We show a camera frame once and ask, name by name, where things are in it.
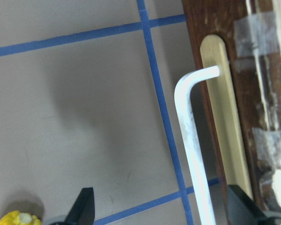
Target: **gray tile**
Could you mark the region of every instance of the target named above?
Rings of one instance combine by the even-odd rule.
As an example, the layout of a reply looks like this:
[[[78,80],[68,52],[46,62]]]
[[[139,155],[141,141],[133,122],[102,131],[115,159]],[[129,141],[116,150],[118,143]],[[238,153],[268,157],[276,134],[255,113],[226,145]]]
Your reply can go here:
[[[139,21],[135,0],[0,0],[0,47]]]
[[[182,1],[175,0],[145,0],[150,19],[183,14]]]
[[[0,57],[0,217],[83,187],[97,219],[178,190],[141,31]]]
[[[226,212],[223,203],[221,186],[219,184],[213,185],[209,188],[209,190],[210,190],[212,205],[214,208],[216,224],[227,225],[228,223],[226,219]],[[195,194],[188,195],[188,198],[192,209],[193,224],[201,225]]]
[[[130,217],[123,218],[121,220],[110,223],[111,225],[143,225],[143,224],[154,224],[154,225],[185,225],[185,213],[181,199],[168,202],[148,209],[146,211],[134,214]]]
[[[192,182],[174,103],[174,89],[178,80],[195,70],[186,24],[183,22],[153,28],[152,37],[185,182],[187,186],[191,186]],[[207,177],[211,179],[217,176],[215,157],[199,86],[196,86],[192,92],[192,106]]]

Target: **curved white handle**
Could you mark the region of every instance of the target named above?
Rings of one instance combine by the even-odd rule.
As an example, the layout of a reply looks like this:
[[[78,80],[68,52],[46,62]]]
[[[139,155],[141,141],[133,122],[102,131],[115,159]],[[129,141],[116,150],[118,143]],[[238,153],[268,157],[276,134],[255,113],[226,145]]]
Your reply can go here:
[[[219,74],[217,66],[188,73],[179,80],[175,88],[175,106],[202,225],[215,225],[215,218],[190,94],[195,84],[217,77]]]

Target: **blue line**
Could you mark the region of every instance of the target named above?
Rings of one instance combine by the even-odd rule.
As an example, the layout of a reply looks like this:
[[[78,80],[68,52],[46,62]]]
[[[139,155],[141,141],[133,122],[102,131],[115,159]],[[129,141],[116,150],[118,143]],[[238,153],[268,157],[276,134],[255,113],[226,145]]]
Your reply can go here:
[[[48,48],[57,45],[65,45],[73,42],[91,40],[95,38],[102,38],[106,36],[132,32],[136,30],[141,30],[140,22],[103,28],[98,30],[86,31],[86,32],[60,36],[55,38],[53,37],[42,41],[33,41],[33,42],[27,42],[17,45],[9,45],[5,47],[0,47],[0,56],[22,53],[22,52],[32,51],[36,49]]]
[[[218,178],[212,178],[212,179],[208,180],[208,186],[213,186],[213,185],[216,185],[218,183],[219,183]],[[187,192],[188,195],[194,193],[193,186],[188,187],[186,189],[186,192]]]
[[[181,195],[180,195],[180,192],[175,192],[175,193],[173,193],[173,194],[166,195],[166,196],[164,196],[164,197],[161,197],[161,198],[152,200],[152,201],[150,201],[150,202],[141,204],[141,205],[139,205],[139,206],[136,206],[136,207],[133,207],[133,208],[124,210],[124,211],[122,211],[122,212],[118,212],[118,213],[116,213],[116,214],[110,215],[110,216],[108,216],[108,217],[105,217],[105,218],[96,220],[96,221],[94,222],[94,225],[105,225],[105,224],[109,224],[109,223],[114,222],[114,221],[116,221],[116,220],[123,219],[123,218],[128,217],[128,216],[131,216],[131,215],[133,215],[133,214],[142,212],[142,211],[144,211],[144,210],[151,209],[151,208],[153,208],[153,207],[155,207],[155,206],[158,206],[158,205],[161,205],[161,204],[170,202],[170,201],[172,201],[172,200],[175,200],[175,199],[179,198],[180,196],[181,196]]]
[[[183,207],[185,210],[186,221],[187,221],[188,225],[192,225],[193,221],[192,221],[191,207],[189,205],[189,201],[188,201],[188,197],[187,197],[187,193],[186,193],[185,183],[184,183],[182,170],[181,170],[181,166],[180,166],[180,161],[179,161],[179,157],[178,157],[178,153],[177,153],[177,149],[176,149],[174,135],[173,135],[172,127],[170,124],[168,109],[167,109],[165,97],[163,94],[163,87],[162,87],[162,83],[161,83],[161,79],[160,79],[160,75],[159,75],[159,70],[158,70],[158,65],[157,65],[157,60],[156,60],[156,56],[155,56],[154,45],[153,45],[153,40],[152,40],[152,35],[151,35],[150,21],[148,18],[148,13],[146,10],[144,0],[137,0],[137,5],[139,8],[140,20],[141,20],[141,24],[142,24],[142,28],[143,28],[143,32],[144,32],[144,38],[145,38],[146,48],[147,48],[147,52],[148,52],[153,81],[154,81],[154,85],[155,85],[155,90],[156,90],[156,94],[157,94],[157,99],[158,99],[158,103],[159,103],[159,108],[160,108],[161,116],[163,119],[163,126],[165,129],[165,133],[166,133],[166,137],[167,137],[167,141],[168,141],[168,145],[169,145],[169,149],[170,149],[170,154],[172,157],[172,162],[173,162],[174,170],[175,170],[175,174],[176,174],[176,179],[177,179],[177,183],[178,183],[179,190],[181,193]]]
[[[181,22],[185,22],[184,14],[150,20],[150,27],[153,28],[153,27],[165,26],[165,25],[181,23]]]

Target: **gray surface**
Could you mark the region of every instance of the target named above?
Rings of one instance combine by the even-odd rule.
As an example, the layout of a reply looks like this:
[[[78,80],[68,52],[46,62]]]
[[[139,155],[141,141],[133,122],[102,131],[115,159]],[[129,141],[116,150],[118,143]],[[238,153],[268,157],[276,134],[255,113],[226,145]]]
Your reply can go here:
[[[178,23],[153,28],[152,38],[185,184],[189,187],[192,185],[192,181],[174,103],[176,83],[185,74],[196,70],[186,24]],[[211,179],[217,176],[215,158],[198,85],[192,92],[192,106],[200,135],[207,177]]]
[[[88,186],[96,219],[177,191],[141,31],[0,58],[0,217]]]
[[[0,0],[0,47],[139,21],[135,0]]]
[[[181,0],[145,0],[149,19],[183,14]]]
[[[185,225],[185,214],[180,199],[159,205],[110,225]]]
[[[228,223],[222,198],[221,186],[219,184],[213,185],[209,188],[209,191],[211,195],[212,205],[214,208],[216,224],[227,225]],[[188,198],[191,202],[193,224],[201,225],[195,194],[188,195]]]

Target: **yellow toy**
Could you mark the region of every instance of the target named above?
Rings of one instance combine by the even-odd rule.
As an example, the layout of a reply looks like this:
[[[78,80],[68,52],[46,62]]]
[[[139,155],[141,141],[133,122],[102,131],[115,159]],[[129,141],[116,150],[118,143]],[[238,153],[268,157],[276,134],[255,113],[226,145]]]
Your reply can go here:
[[[35,215],[12,211],[0,220],[0,225],[42,225],[42,223]]]

